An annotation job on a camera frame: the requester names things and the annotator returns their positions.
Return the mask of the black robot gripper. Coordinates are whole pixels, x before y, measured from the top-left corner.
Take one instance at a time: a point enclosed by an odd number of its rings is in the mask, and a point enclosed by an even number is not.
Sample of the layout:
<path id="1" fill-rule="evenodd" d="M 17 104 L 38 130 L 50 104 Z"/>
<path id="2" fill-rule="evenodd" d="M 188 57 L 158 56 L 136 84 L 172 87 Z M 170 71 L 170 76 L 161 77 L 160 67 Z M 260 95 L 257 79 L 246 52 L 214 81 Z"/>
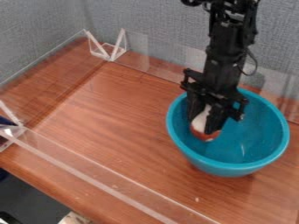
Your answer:
<path id="1" fill-rule="evenodd" d="M 214 54 L 208 50 L 202 72 L 182 70 L 180 88 L 186 93 L 188 121 L 200 116 L 206 135 L 221 130 L 229 118 L 238 121 L 244 115 L 248 99 L 237 91 L 237 85 L 246 54 L 246 50 L 233 54 Z"/>

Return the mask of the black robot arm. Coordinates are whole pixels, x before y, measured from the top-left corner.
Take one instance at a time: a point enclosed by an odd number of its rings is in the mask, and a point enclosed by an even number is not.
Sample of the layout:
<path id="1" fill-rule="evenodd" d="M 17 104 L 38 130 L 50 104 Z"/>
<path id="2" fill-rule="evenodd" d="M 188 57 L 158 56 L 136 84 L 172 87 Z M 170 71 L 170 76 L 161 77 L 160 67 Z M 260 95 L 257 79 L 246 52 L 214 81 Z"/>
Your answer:
<path id="1" fill-rule="evenodd" d="M 209 44 L 201 72 L 182 70 L 181 89 L 186 92 L 186 119 L 190 128 L 202 135 L 222 129 L 225 121 L 240 121 L 248 98 L 238 92 L 248 47 L 257 35 L 259 0 L 181 0 L 189 7 L 209 13 Z M 198 118 L 204 120 L 194 125 Z"/>

